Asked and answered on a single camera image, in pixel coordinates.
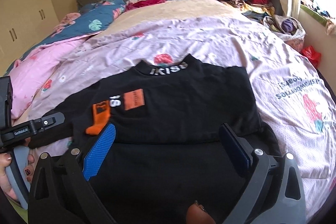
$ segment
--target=orange patch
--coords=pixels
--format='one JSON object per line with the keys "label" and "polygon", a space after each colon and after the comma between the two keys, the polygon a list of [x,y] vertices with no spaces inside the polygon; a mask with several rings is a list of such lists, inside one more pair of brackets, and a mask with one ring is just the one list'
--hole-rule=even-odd
{"label": "orange patch", "polygon": [[130,110],[132,108],[144,106],[145,100],[143,97],[143,89],[133,90],[124,93],[124,105],[125,110]]}

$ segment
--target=green cloth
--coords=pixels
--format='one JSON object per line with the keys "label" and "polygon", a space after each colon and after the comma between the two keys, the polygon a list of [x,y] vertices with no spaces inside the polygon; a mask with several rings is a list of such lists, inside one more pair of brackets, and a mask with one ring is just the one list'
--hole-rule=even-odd
{"label": "green cloth", "polygon": [[26,223],[28,223],[28,211],[22,209],[19,205],[17,205],[15,202],[11,201],[10,199],[8,200],[13,206],[13,208],[15,209],[15,211],[19,214],[19,216],[21,216],[22,219],[26,221]]}
{"label": "green cloth", "polygon": [[303,11],[305,11],[307,14],[309,14],[313,19],[315,19],[318,23],[320,23],[321,25],[323,25],[323,26],[326,26],[326,24],[327,24],[327,20],[323,17],[323,16],[321,16],[321,15],[319,15],[317,12],[315,12],[314,10],[312,10],[312,9],[310,9],[310,8],[308,8],[307,6],[305,6],[305,5],[302,5],[301,4],[301,9],[303,10]]}

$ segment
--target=wardrobe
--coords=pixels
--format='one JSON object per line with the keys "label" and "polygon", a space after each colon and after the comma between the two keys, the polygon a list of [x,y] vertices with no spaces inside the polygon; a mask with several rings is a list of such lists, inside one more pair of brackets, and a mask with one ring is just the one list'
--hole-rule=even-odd
{"label": "wardrobe", "polygon": [[0,0],[0,74],[57,24],[51,0]]}

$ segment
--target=red plastic bag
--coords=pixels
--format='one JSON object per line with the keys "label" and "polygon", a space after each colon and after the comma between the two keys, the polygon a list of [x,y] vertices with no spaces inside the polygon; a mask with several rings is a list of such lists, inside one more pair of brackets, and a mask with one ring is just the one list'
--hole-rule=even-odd
{"label": "red plastic bag", "polygon": [[321,61],[321,53],[315,51],[313,46],[308,46],[301,51],[301,54],[308,58],[309,62],[318,68]]}

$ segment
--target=pink blanket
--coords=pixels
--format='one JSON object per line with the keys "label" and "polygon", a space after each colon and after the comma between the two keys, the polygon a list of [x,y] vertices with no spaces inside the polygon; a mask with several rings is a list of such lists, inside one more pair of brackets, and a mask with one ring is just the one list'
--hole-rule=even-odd
{"label": "pink blanket", "polygon": [[9,73],[13,86],[12,119],[18,119],[31,105],[35,94],[43,87],[60,63],[61,58],[94,34],[82,35],[41,45],[23,60],[16,60]]}

